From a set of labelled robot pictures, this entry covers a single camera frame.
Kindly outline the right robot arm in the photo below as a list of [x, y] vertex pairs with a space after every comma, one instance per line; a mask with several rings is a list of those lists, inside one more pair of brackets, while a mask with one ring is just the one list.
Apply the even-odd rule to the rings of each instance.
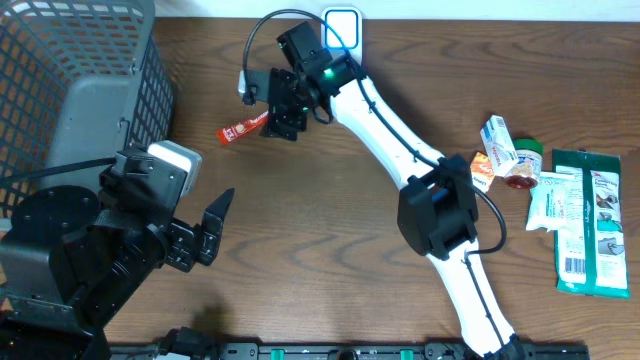
[[488, 198], [474, 186], [465, 159], [445, 157], [419, 138], [351, 54], [333, 56], [309, 23], [282, 33], [277, 43], [290, 68], [271, 74], [268, 124], [292, 137], [307, 112], [323, 109], [327, 122], [349, 129], [396, 185], [398, 228], [438, 272], [467, 347], [484, 359], [525, 358], [481, 262], [486, 251], [478, 242], [477, 203]]

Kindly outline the orange small carton box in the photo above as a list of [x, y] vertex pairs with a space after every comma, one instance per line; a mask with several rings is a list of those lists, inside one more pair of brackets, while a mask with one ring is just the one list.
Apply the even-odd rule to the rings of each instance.
[[495, 179], [490, 158], [477, 152], [470, 164], [473, 185], [483, 193], [487, 193]]

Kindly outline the white Panadol medicine box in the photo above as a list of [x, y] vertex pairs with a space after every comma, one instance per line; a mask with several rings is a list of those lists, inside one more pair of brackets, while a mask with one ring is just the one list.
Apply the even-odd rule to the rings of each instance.
[[480, 136], [494, 175], [506, 176], [518, 163], [518, 155], [504, 118], [492, 115], [480, 130]]

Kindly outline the red snack stick sachet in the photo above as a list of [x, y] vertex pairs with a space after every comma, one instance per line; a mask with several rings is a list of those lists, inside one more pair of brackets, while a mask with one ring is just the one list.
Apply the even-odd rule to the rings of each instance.
[[263, 126], [268, 119], [268, 111], [260, 115], [238, 122], [234, 125], [226, 126], [216, 132], [217, 139], [221, 145], [228, 145], [238, 138], [249, 134], [251, 131]]

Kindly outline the green lid glass jar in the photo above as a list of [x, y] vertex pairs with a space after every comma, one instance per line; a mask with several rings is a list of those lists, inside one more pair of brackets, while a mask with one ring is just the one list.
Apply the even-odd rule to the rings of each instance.
[[518, 162], [504, 177], [505, 183], [516, 189], [529, 190], [538, 185], [542, 171], [544, 146], [531, 138], [516, 139], [513, 145]]

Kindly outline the green white wipes packet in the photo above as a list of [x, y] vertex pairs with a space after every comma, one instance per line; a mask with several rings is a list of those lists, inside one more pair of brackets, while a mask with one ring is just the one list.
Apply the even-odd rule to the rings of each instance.
[[618, 156], [555, 149], [553, 172], [568, 175], [567, 226], [555, 233], [562, 292], [629, 299]]

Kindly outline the teal white tissue pack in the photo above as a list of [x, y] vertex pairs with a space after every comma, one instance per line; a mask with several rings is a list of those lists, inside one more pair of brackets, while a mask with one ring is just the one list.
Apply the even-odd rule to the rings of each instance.
[[574, 175], [542, 172], [530, 190], [531, 202], [526, 231], [544, 228], [547, 232], [568, 228], [567, 201]]

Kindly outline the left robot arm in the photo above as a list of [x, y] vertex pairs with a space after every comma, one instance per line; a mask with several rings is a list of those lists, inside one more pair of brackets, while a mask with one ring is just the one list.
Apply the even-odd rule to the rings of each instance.
[[97, 166], [99, 192], [50, 187], [12, 212], [1, 241], [4, 359], [109, 359], [106, 325], [155, 269], [189, 272], [217, 257], [232, 189], [191, 226], [174, 216], [187, 171], [142, 149], [38, 174]]

